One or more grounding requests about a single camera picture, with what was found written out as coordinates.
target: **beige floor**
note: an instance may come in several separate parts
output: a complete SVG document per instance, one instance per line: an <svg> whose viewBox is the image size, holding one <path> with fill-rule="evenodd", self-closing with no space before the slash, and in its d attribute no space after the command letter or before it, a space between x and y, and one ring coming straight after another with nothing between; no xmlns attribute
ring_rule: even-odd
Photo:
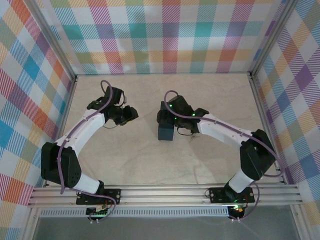
<svg viewBox="0 0 320 240"><path fill-rule="evenodd" d="M206 109L237 127L262 128L245 74L153 74L81 76L66 131L88 103L103 95L102 79L124 90L127 104L139 114L125 126L100 128L79 155L82 171L105 184L226 183L238 171L239 151L212 137L199 134L191 139L175 132L173 141L158 141L156 117L167 90L178 91L194 109Z"/></svg>

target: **white robotic arm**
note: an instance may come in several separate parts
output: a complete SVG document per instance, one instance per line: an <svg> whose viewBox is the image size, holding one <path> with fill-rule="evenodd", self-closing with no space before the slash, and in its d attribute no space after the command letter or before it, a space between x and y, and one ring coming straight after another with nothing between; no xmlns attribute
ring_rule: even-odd
<svg viewBox="0 0 320 240"><path fill-rule="evenodd" d="M124 106L126 97L121 89L112 87L112 96L110 95L111 91L108 87L103 97L92 101L87 106L82 118L69 132L54 143L46 142L44 144L41 149L41 176L43 179L61 184L58 159L59 150L62 150L60 158L63 185L89 194L103 193L103 182L82 173L78 161L80 151L93 134L108 120L113 120L116 125L122 126L138 118L138 113L133 107ZM121 96L123 96L123 103L119 105Z"/></svg>
<svg viewBox="0 0 320 240"><path fill-rule="evenodd" d="M170 92L176 93L177 96L165 103ZM174 128L170 126L176 126L188 129L193 134L211 136L239 150L241 168L224 187L229 201L236 200L253 181L260 180L275 162L276 159L271 153L274 151L273 147L263 130L252 132L241 129L216 118L202 108L193 110L184 97L173 90L168 91L164 99L157 115L157 122L159 134L166 133L167 136L162 134L160 140L171 140L172 137L168 137L168 129L171 129L170 134L173 136Z"/></svg>

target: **wire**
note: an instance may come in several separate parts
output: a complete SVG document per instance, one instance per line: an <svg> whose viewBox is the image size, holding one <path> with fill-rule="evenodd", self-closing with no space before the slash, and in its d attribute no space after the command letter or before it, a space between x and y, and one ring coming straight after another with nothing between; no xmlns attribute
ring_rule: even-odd
<svg viewBox="0 0 320 240"><path fill-rule="evenodd" d="M105 129L114 129L114 128L118 127L118 126L119 126L119 124L117 124L117 125L115 125L113 127L106 127L105 125L103 125L102 127L104 127Z"/></svg>
<svg viewBox="0 0 320 240"><path fill-rule="evenodd" d="M122 92L122 96L123 96L123 102L118 107L122 107L126 102L126 96L125 96L124 92Z"/></svg>
<svg viewBox="0 0 320 240"><path fill-rule="evenodd" d="M249 203L248 196L246 194L244 194L244 197L245 197L245 201L246 201L245 208L247 208L248 207L248 203Z"/></svg>
<svg viewBox="0 0 320 240"><path fill-rule="evenodd" d="M102 83L104 83L104 82L100 82L100 87L101 87L101 89L102 89L102 92L105 94L106 93L106 90L104 89L104 86L103 86L103 84ZM126 103L126 96L125 96L125 93L122 91L122 96L123 96L123 102L121 103L121 105L117 105L117 107L122 107L125 103Z"/></svg>
<svg viewBox="0 0 320 240"><path fill-rule="evenodd" d="M58 156L57 156L57 165L58 165L58 173L59 173L59 178L60 178L60 184L61 184L61 192L60 194L62 195L65 191L65 180L64 180L64 176L62 173L62 167L61 167L61 154L62 154L62 150L64 149L66 143L69 141L70 137L75 133L75 131L84 123L87 122L90 118L92 118L93 116L95 116L96 114L100 113L103 109L105 109L108 104L111 102L112 99L112 95L113 95L113 89L111 84L106 81L106 80L102 80L100 82L100 86L102 88L102 91L105 93L106 91L103 88L103 83L107 83L109 88L110 88L110 97L108 98L108 101L102 106L100 107L97 111L95 111L94 113L90 114L89 116L87 116L85 119L82 119L80 122L77 123L77 125L69 132L69 134L66 136L66 138L63 140L59 151L58 151ZM75 191L75 192L79 192L79 190L77 189L73 189L70 188L70 190ZM85 192L82 191L83 194L88 195L88 196L92 196L92 197L97 197L97 198L105 198L105 199L109 199L112 200L114 203L114 207L112 208L112 210L103 218L100 219L100 222L105 220L115 209L117 202L114 198L110 197L110 196L105 196L105 195L97 195L97 194L93 194L93 193L89 193L89 192Z"/></svg>
<svg viewBox="0 0 320 240"><path fill-rule="evenodd" d="M256 190L258 191L258 194L257 194L256 200L255 200L255 204L254 204L252 210L251 210L247 215L245 215L244 217L242 217L241 220L246 219L249 215L251 215L251 214L254 212L254 210L257 208L258 203L259 203L259 201L260 201L260 188L259 188L258 184L256 184L255 182L253 182L253 183L250 184L250 185L255 185Z"/></svg>
<svg viewBox="0 0 320 240"><path fill-rule="evenodd" d="M183 133L180 133L180 132L179 132L179 128L180 128L180 127L177 127L177 128L176 128L176 131L178 132L178 134L180 134L180 135L182 135L182 136L192 136L192 135L193 135L193 133L191 133L191 134L183 134Z"/></svg>
<svg viewBox="0 0 320 240"><path fill-rule="evenodd" d="M205 192L204 192L204 195L209 199L210 196L208 196L206 193L209 191L209 189L207 189Z"/></svg>
<svg viewBox="0 0 320 240"><path fill-rule="evenodd" d="M282 163L281 163L281 160L280 158L278 157L278 155L275 153L275 151L273 151L269 146L267 146L264 142L260 141L259 139L249 135L249 134L246 134L245 132L242 132L240 130L238 130L237 128L234 128L232 126L229 126L228 124L225 124L224 122L221 122L221 121L218 121L218 120L213 120L211 118L208 118L208 117L200 117L200 116L185 116L185 115L181 115L179 113L176 113L174 112L169 106L168 106L168 102L167 102L167 95L169 93L175 93L177 96L179 95L177 91L175 90L169 90L167 91L165 94L164 94L164 105L165 107L167 108L167 110L172 113L173 115L176 115L177 117L180 117L180 118L184 118L184 119L200 119L200 120L205 120L205 121L209 121L209 122L212 122L214 124L218 124L218 125L221 125L241 136L245 136L253 141L255 141L256 143L260 144L261 146L263 146L266 150L268 150L273 156L274 158L278 161L279 165L280 165L280 173L277 174L277 175L269 175L269 174L265 174L264 176L266 177L269 177L269 178L278 178L278 177L281 177L283 174L284 174L284 168L282 167Z"/></svg>

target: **colorful plaid wall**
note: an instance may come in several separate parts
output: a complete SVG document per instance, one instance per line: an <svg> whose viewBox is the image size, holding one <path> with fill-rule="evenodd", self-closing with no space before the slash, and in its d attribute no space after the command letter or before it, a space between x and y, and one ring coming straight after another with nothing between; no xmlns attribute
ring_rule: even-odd
<svg viewBox="0 0 320 240"><path fill-rule="evenodd" d="M281 0L37 2L75 72L148 74L246 72Z"/></svg>
<svg viewBox="0 0 320 240"><path fill-rule="evenodd" d="M0 6L0 240L15 240L71 80L23 1Z"/></svg>
<svg viewBox="0 0 320 240"><path fill-rule="evenodd" d="M267 31L264 34L263 40L260 43L260 46L254 55L253 61L252 61L250 68L249 68L250 72L253 70L254 66L256 65L257 59L259 58L261 51L264 49L267 42L269 41L270 35L274 31L274 29L277 25L277 22L278 22L279 18L281 17L281 14L283 13L283 10L284 10L287 2L288 2L288 0L281 0L281 3L279 5L276 13L274 14L272 21L271 21Z"/></svg>
<svg viewBox="0 0 320 240"><path fill-rule="evenodd" d="M320 0L300 0L258 73L264 110L320 236Z"/></svg>

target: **white cable tray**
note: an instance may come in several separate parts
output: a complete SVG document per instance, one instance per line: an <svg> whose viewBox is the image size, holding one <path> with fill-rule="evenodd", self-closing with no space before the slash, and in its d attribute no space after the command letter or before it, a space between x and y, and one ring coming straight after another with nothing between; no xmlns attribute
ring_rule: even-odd
<svg viewBox="0 0 320 240"><path fill-rule="evenodd" d="M200 206L200 207L120 207L118 206L110 217L137 217L137 218L182 218L182 217L226 217L227 206ZM44 208L41 218L77 218L87 217L86 208Z"/></svg>

